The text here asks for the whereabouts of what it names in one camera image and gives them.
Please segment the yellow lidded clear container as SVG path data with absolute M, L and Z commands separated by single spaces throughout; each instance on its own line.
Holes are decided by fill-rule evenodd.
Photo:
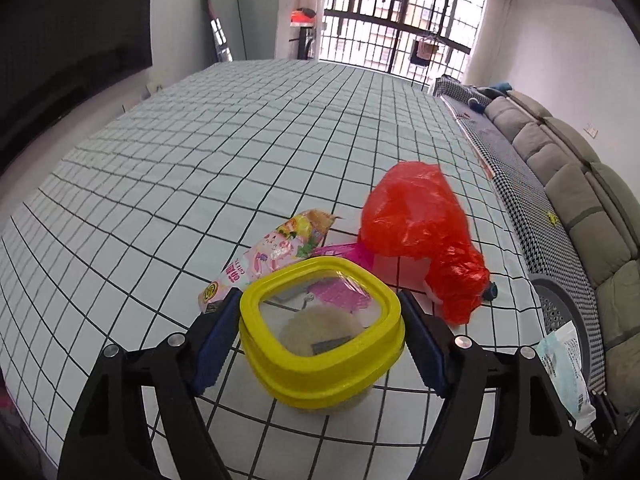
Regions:
M 398 297 L 345 258 L 314 257 L 261 278 L 243 292 L 240 312 L 258 382 L 298 410 L 360 398 L 404 351 Z

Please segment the round beige fleece cushion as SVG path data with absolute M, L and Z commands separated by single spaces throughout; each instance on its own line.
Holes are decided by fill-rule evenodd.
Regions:
M 349 312 L 332 306 L 301 310 L 280 331 L 282 346 L 296 356 L 318 356 L 341 347 L 364 331 Z

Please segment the red plastic bag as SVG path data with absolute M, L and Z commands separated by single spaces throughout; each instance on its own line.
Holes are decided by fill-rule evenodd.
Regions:
M 437 165 L 398 162 L 386 171 L 361 209 L 358 240 L 377 256 L 426 260 L 424 283 L 449 324 L 469 322 L 483 301 L 489 270 Z

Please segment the pink snack wrapper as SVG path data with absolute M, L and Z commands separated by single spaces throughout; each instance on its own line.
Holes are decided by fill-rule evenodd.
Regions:
M 235 287 L 244 290 L 260 278 L 309 258 L 338 219 L 321 209 L 309 209 L 280 224 L 250 249 L 228 263 L 198 295 L 202 312 L 213 311 Z

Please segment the grey perforated laundry basket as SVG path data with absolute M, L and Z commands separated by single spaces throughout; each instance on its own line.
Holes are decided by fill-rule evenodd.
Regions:
M 572 323 L 577 334 L 585 382 L 592 391 L 604 391 L 604 345 L 593 295 L 566 288 L 546 274 L 533 273 L 529 278 L 540 300 L 546 333 Z

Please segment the houndstooth sofa cover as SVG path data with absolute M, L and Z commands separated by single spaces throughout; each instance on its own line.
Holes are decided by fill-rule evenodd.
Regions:
M 561 222 L 552 226 L 547 219 L 546 212 L 554 210 L 542 183 L 495 125 L 469 108 L 470 99 L 482 104 L 490 101 L 484 94 L 447 76 L 438 78 L 430 92 L 442 96 L 451 106 L 494 172 L 495 186 L 518 234 L 529 275 L 549 275 L 566 288 L 593 295 L 597 305 L 594 290 L 564 226 Z

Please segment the checkered white tablecloth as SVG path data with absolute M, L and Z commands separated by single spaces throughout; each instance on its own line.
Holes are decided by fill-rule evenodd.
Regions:
M 402 160 L 436 164 L 469 219 L 498 298 L 463 335 L 512 351 L 544 336 L 506 207 L 442 100 L 399 79 L 307 62 L 220 64 L 36 165 L 1 202 L 1 370 L 52 462 L 104 346 L 186 330 L 224 267 L 296 212 L 360 210 Z

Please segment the small yellow toy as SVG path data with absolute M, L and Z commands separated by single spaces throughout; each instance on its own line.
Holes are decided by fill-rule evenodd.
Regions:
M 552 224 L 552 226 L 557 226 L 560 223 L 559 218 L 553 212 L 547 211 L 546 216 L 548 221 Z

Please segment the grey sectional sofa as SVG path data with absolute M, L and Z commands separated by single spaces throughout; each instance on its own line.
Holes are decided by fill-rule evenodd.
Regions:
M 544 187 L 594 290 L 606 392 L 616 408 L 639 408 L 639 202 L 567 122 L 511 88 L 470 87 L 469 108 L 509 140 Z

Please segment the magenta plastic mesh cone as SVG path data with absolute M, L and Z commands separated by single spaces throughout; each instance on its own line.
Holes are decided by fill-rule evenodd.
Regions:
M 355 263 L 364 270 L 373 269 L 374 255 L 360 243 L 339 244 L 316 248 L 313 257 L 340 257 Z M 367 309 L 371 303 L 371 296 L 353 278 L 344 276 L 330 276 L 322 278 L 308 286 L 309 292 L 322 304 L 338 307 L 348 312 Z

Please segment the black clothes stand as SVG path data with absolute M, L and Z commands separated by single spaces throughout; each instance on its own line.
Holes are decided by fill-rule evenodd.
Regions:
M 421 88 L 425 87 L 427 80 L 427 72 L 431 66 L 432 59 L 439 49 L 439 42 L 432 38 L 420 38 L 413 40 L 412 51 L 409 62 L 414 67 L 412 80 L 416 80 L 416 73 L 420 68 L 422 70 Z

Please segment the black television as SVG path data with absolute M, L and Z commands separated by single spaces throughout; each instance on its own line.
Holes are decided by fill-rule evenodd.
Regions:
M 1 165 L 152 65 L 151 0 L 1 0 Z

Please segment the window security grille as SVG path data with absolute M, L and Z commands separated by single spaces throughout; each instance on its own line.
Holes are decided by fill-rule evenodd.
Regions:
M 322 0 L 320 60 L 411 79 L 413 40 L 432 38 L 439 49 L 426 84 L 460 80 L 484 18 L 485 0 Z

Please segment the leaning floor mirror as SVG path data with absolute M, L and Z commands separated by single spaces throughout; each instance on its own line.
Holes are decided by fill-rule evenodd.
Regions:
M 212 32 L 214 62 L 245 61 L 239 0 L 205 0 Z

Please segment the orange bag on shelf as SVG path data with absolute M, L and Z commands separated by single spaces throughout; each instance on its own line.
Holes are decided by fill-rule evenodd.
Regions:
M 290 23 L 292 26 L 312 27 L 316 22 L 317 13 L 309 8 L 298 8 L 291 13 Z

